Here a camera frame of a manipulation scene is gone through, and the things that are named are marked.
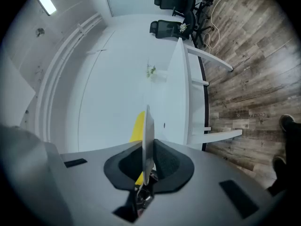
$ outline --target small plant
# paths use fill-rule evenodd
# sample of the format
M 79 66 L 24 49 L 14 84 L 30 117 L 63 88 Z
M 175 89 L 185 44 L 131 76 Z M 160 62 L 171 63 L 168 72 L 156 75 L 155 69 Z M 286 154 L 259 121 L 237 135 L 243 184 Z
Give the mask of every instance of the small plant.
M 146 77 L 149 78 L 156 70 L 156 67 L 151 67 L 149 64 L 146 66 Z
M 184 31 L 187 29 L 187 26 L 188 26 L 188 25 L 186 25 L 186 24 L 181 24 L 181 25 L 180 25 L 180 31 L 181 31 L 181 32 L 184 32 Z

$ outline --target white table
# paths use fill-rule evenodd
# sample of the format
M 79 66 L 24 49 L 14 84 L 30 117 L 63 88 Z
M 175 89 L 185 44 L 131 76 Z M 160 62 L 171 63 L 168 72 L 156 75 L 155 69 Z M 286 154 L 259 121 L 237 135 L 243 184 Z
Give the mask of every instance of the white table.
M 167 70 L 163 134 L 170 142 L 187 144 L 191 74 L 187 66 L 185 48 L 179 38 Z
M 198 148 L 198 144 L 225 140 L 242 134 L 242 130 L 232 130 L 220 133 L 204 134 L 211 128 L 203 127 L 196 134 L 192 124 L 192 84 L 208 86 L 207 81 L 199 78 L 191 78 L 188 53 L 214 61 L 219 66 L 231 71 L 233 68 L 219 58 L 212 56 L 192 46 L 184 45 L 179 38 L 169 63 L 167 72 L 161 72 L 166 76 L 164 96 L 164 137 L 174 143 Z

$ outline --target wooden floor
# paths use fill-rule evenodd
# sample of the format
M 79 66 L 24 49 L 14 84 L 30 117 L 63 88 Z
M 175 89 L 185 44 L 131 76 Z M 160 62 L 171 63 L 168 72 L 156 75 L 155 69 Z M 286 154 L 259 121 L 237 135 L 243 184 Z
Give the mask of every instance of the wooden floor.
M 285 155 L 279 117 L 286 113 L 301 122 L 297 35 L 273 0 L 222 0 L 213 23 L 220 29 L 221 40 L 211 54 L 234 70 L 227 72 L 203 61 L 209 82 L 209 126 L 212 132 L 243 129 L 243 135 L 209 143 L 206 150 L 268 187 L 276 179 L 273 156 Z M 215 45 L 218 33 L 210 33 Z

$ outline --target black office chair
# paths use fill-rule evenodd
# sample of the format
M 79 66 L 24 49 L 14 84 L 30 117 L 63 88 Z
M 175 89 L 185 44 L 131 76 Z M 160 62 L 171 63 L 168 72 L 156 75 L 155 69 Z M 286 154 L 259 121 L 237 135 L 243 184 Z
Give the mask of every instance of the black office chair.
M 210 19 L 210 18 L 211 18 L 211 17 L 208 16 L 206 13 L 204 13 L 203 9 L 205 9 L 206 7 L 211 6 L 212 4 L 213 4 L 212 1 L 211 1 L 211 0 L 208 0 L 208 1 L 206 1 L 206 2 L 201 2 L 198 8 L 197 8 L 197 7 L 194 8 L 194 10 L 197 11 L 197 12 L 196 12 L 197 24 L 200 24 L 199 18 L 200 18 L 201 13 L 203 13 L 203 14 L 207 17 L 207 19 Z
M 180 31 L 180 26 L 186 24 L 187 28 L 184 32 Z M 157 39 L 166 38 L 166 37 L 176 37 L 182 38 L 183 40 L 188 40 L 189 36 L 192 36 L 194 31 L 197 31 L 196 19 L 193 12 L 186 14 L 183 23 L 158 20 L 150 24 L 150 33 L 154 33 Z
M 195 9 L 196 0 L 155 0 L 155 5 L 160 6 L 160 9 L 172 9 L 173 16 L 185 15 Z
M 196 31 L 195 37 L 193 37 L 193 36 L 191 36 L 191 37 L 194 40 L 194 43 L 196 45 L 198 45 L 197 38 L 199 38 L 203 47 L 206 47 L 206 45 L 204 44 L 204 41 L 203 41 L 203 38 L 202 38 L 202 32 L 205 31 L 205 30 L 207 30 L 207 29 L 211 29 L 212 31 L 214 31 L 214 27 L 212 27 L 212 26 L 203 27 L 203 25 L 206 22 L 208 22 L 209 19 L 211 19 L 211 17 L 208 16 L 204 12 L 204 9 L 206 7 L 211 6 L 213 4 L 212 1 L 213 0 L 207 0 L 206 2 L 201 2 L 200 5 L 199 5 L 199 8 L 194 8 L 194 10 L 197 11 L 196 14 L 195 14 L 195 16 L 197 17 L 196 21 L 197 21 L 197 24 L 198 24 L 198 28 L 194 30 L 194 31 Z M 200 15 L 202 13 L 206 16 L 206 18 L 204 18 L 204 19 L 202 19 L 202 21 L 200 21 Z

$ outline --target chair backrest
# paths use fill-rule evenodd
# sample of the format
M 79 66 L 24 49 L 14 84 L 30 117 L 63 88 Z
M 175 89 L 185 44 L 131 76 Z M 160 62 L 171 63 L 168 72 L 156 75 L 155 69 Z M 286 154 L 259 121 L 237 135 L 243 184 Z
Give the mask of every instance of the chair backrest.
M 187 0 L 161 0 L 160 9 L 174 9 L 182 13 L 186 8 Z
M 189 36 L 192 34 L 194 27 L 196 25 L 196 17 L 193 12 L 190 11 L 185 15 L 183 24 L 187 25 L 186 30 L 183 32 L 183 36 L 189 39 Z
M 187 0 L 183 14 L 186 15 L 187 13 L 192 12 L 195 7 L 195 4 L 196 0 Z
M 181 24 L 180 22 L 158 20 L 156 38 L 177 37 Z

